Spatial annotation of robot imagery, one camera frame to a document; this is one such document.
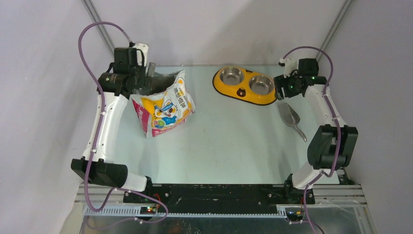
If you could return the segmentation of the metal food scoop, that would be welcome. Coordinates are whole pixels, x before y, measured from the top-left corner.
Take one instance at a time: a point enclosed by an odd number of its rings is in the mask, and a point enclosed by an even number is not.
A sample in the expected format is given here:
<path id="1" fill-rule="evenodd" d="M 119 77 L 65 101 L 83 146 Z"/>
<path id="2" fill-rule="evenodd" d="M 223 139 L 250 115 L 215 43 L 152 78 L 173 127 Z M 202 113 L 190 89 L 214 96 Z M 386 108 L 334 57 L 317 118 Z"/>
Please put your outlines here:
<path id="1" fill-rule="evenodd" d="M 303 139 L 303 141 L 307 142 L 305 133 L 298 127 L 298 124 L 300 122 L 300 116 L 298 115 L 298 113 L 287 102 L 279 102 L 277 107 L 281 119 L 283 120 L 285 125 L 293 128 Z"/>

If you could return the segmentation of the pet food bag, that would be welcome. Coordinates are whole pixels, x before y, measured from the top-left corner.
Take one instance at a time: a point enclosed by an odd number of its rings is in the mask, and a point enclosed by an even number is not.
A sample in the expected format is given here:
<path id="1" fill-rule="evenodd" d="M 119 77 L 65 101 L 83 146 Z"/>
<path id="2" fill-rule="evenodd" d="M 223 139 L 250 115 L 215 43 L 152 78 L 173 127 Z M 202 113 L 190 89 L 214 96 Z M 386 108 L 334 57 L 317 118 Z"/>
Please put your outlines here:
<path id="1" fill-rule="evenodd" d="M 137 90 L 132 104 L 145 137 L 161 135 L 181 125 L 195 111 L 186 88 L 186 71 L 161 74 L 150 78 L 150 89 Z"/>

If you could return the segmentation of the yellow double pet bowl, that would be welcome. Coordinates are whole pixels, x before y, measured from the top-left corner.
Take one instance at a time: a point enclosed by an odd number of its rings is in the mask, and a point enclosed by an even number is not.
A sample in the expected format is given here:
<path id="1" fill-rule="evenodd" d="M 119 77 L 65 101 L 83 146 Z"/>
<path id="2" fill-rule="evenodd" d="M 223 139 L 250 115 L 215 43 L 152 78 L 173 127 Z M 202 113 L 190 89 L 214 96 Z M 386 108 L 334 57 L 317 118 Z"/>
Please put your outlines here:
<path id="1" fill-rule="evenodd" d="M 239 66 L 226 66 L 212 79 L 213 88 L 221 95 L 266 106 L 276 101 L 273 78 Z"/>

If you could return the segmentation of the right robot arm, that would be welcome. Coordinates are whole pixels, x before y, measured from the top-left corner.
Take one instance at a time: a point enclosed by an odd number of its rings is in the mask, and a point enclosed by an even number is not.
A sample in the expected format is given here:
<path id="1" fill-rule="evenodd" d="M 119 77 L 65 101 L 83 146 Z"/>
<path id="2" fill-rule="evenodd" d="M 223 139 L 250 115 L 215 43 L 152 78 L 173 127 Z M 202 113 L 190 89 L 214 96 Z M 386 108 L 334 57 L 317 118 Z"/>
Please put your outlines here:
<path id="1" fill-rule="evenodd" d="M 329 79 L 319 76 L 315 58 L 281 58 L 282 75 L 274 78 L 275 98 L 283 122 L 309 142 L 307 162 L 290 176 L 291 186 L 283 191 L 286 202 L 295 204 L 322 176 L 331 177 L 334 171 L 347 167 L 358 138 L 356 127 L 349 126 L 339 114 L 330 93 Z M 312 138 L 298 127 L 296 112 L 288 98 L 304 98 L 316 118 L 318 129 Z"/>

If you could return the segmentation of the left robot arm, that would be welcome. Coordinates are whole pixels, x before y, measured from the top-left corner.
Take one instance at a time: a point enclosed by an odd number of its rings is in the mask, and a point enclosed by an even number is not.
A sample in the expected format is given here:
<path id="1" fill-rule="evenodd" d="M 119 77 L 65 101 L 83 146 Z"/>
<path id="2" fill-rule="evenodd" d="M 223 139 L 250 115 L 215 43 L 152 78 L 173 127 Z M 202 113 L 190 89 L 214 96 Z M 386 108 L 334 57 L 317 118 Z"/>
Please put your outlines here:
<path id="1" fill-rule="evenodd" d="M 73 159 L 71 169 L 85 183 L 135 191 L 142 203 L 152 201 L 154 190 L 148 177 L 130 172 L 127 165 L 115 162 L 115 141 L 120 120 L 130 97 L 139 89 L 150 90 L 147 75 L 149 47 L 130 43 L 114 49 L 114 61 L 97 83 L 97 109 L 91 136 L 80 159 Z"/>

